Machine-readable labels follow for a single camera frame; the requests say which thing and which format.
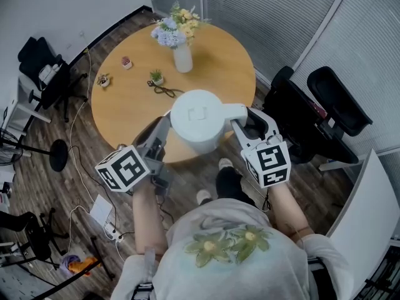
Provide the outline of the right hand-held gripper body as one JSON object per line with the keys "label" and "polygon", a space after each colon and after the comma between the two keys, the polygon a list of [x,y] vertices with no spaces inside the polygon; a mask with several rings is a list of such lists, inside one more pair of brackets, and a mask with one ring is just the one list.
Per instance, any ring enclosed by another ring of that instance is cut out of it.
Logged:
{"label": "right hand-held gripper body", "polygon": [[260,139],[260,144],[241,151],[247,170],[264,189],[289,179],[291,162],[288,145],[283,142],[266,142]]}

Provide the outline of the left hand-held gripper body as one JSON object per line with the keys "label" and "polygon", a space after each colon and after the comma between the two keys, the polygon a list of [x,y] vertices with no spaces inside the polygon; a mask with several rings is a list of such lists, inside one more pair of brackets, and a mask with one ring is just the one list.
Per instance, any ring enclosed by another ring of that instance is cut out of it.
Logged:
{"label": "left hand-held gripper body", "polygon": [[165,140],[153,140],[134,146],[121,145],[95,166],[95,170],[113,192],[128,192],[149,178],[156,187],[156,194],[166,196],[172,175],[163,162]]}

